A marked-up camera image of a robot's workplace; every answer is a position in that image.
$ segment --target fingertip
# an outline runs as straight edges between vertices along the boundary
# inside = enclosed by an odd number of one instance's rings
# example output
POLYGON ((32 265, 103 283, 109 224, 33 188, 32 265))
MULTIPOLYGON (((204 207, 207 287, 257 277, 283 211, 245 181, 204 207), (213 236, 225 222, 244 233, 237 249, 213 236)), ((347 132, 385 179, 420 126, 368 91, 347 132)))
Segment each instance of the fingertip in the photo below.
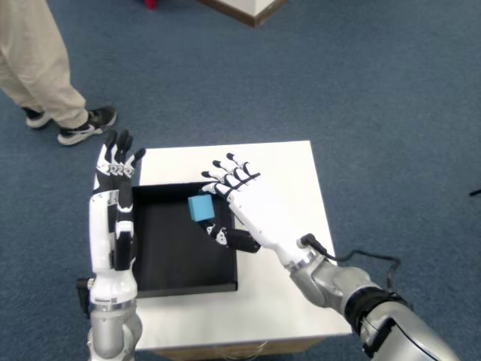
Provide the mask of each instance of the fingertip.
POLYGON ((206 184, 205 186, 203 186, 201 188, 201 190, 199 191, 199 193, 202 193, 202 194, 206 194, 206 193, 210 193, 210 194, 216 194, 216 189, 215 189, 215 184, 216 182, 212 182, 212 183, 209 183, 209 184, 206 184))
POLYGON ((115 130, 109 131, 107 134, 107 139, 105 139, 104 145, 107 148, 111 148, 113 143, 115 143, 115 140, 117 138, 117 132, 115 130))
POLYGON ((142 158, 144 158, 145 156, 145 153, 146 153, 146 149, 145 148, 141 148, 137 151, 137 153, 135 154, 135 160, 139 161, 141 160, 142 158))
POLYGON ((133 137, 131 135, 129 135, 127 137, 127 140, 126 140, 126 144, 124 145, 123 147, 123 150, 124 150, 124 153, 127 153, 129 150, 130 150, 130 147, 132 146, 132 142, 133 142, 133 137))
POLYGON ((124 148, 126 145, 127 139, 129 138, 129 132, 126 129, 122 130, 117 138, 117 147, 118 149, 124 148))

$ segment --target white shoe sole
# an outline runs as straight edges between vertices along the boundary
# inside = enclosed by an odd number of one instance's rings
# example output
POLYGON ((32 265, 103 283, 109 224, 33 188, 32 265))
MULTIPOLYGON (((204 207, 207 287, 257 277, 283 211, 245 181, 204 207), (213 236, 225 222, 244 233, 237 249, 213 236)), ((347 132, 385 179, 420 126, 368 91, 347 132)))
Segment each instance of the white shoe sole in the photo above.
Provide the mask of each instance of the white shoe sole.
POLYGON ((44 113, 44 115, 42 115, 40 119, 32 120, 30 118, 27 118, 26 122, 27 122, 27 126, 29 126, 30 128, 39 129, 42 126, 45 126, 51 120, 52 118, 50 118, 50 115, 48 115, 47 113, 44 113))
POLYGON ((57 136, 57 140, 59 141, 59 143, 61 145, 74 145, 74 144, 77 144, 77 143, 80 143, 81 141, 85 141, 87 138, 90 138, 92 135, 98 135, 98 134, 102 134, 107 128, 110 128, 114 123, 115 123, 115 120, 117 119, 117 114, 115 113, 112 120, 105 126, 103 126, 102 128, 98 128, 96 130, 94 130, 93 132, 88 132, 88 133, 84 133, 84 134, 76 134, 72 137, 63 137, 61 134, 59 134, 57 136))

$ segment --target blue cube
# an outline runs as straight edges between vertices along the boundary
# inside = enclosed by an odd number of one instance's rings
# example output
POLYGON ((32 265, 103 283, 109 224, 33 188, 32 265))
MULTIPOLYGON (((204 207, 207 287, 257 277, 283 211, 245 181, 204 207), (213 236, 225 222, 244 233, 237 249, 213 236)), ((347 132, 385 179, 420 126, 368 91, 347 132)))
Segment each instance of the blue cube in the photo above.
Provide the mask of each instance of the blue cube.
POLYGON ((214 218, 212 196, 205 194, 202 196, 189 197, 190 217, 195 222, 214 218))

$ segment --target black tray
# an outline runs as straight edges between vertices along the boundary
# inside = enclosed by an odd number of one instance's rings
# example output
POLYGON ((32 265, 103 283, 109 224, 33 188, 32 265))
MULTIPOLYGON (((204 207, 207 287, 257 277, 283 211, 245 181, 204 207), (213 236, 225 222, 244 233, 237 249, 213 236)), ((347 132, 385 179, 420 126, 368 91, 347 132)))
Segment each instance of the black tray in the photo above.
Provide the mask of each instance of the black tray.
MULTIPOLYGON (((237 290, 234 250, 217 244, 190 218, 187 198, 203 183, 134 187, 139 297, 237 290)), ((216 223, 233 226, 225 201, 213 197, 216 223)))

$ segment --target black cable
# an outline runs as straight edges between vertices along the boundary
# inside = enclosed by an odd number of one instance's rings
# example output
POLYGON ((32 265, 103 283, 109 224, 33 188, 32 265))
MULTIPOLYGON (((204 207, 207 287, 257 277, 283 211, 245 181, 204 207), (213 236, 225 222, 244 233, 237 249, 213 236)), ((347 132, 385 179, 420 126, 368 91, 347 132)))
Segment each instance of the black cable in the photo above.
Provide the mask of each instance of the black cable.
POLYGON ((472 196, 477 196, 478 194, 481 194, 481 190, 475 190, 474 192, 469 193, 469 195, 472 196))
POLYGON ((388 274, 387 274, 387 277, 386 277, 386 283, 387 283, 388 291, 393 292, 393 290, 392 290, 392 276, 393 276, 395 270, 401 265, 401 259, 399 259, 397 257, 393 257, 393 256, 385 256, 383 254, 366 252, 365 250, 351 250, 346 256, 338 256, 338 257, 332 256, 331 254, 328 253, 328 250, 326 250, 319 243, 319 241, 316 240, 316 237, 314 237, 314 235, 311 234, 311 233, 302 237, 301 243, 304 246, 311 246, 314 250, 316 250, 317 252, 322 254, 327 259, 330 259, 330 260, 336 261, 336 262, 346 262, 346 261, 350 260, 355 254, 360 254, 362 256, 367 256, 367 257, 372 257, 372 258, 377 258, 377 259, 382 259, 384 261, 392 262, 392 265, 388 270, 388 274))

